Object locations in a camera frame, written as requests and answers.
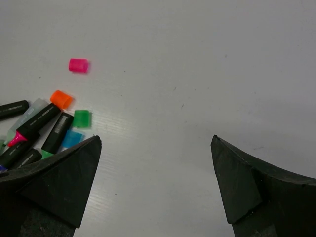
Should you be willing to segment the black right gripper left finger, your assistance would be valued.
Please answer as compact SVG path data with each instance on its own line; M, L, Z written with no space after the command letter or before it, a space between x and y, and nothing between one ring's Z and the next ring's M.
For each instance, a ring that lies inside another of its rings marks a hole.
M99 136L0 175L2 237L72 237L80 228L102 150Z

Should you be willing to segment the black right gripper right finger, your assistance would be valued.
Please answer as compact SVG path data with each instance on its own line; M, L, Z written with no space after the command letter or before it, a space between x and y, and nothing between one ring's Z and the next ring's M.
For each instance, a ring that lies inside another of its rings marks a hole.
M236 237L314 237L316 180L251 156L218 136L211 152Z

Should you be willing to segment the blue pen cap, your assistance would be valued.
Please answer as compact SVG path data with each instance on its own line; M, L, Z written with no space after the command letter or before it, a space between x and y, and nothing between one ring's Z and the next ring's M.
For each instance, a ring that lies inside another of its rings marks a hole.
M84 138L85 134L83 132L77 130L68 130L62 142L61 150L64 151L77 145L78 143L82 142Z

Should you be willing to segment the black blue tip highlighter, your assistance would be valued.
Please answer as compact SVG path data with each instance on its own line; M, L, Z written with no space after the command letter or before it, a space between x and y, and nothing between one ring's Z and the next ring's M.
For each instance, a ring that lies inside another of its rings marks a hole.
M29 108L27 100L17 101L0 106L0 120L6 120L25 113Z

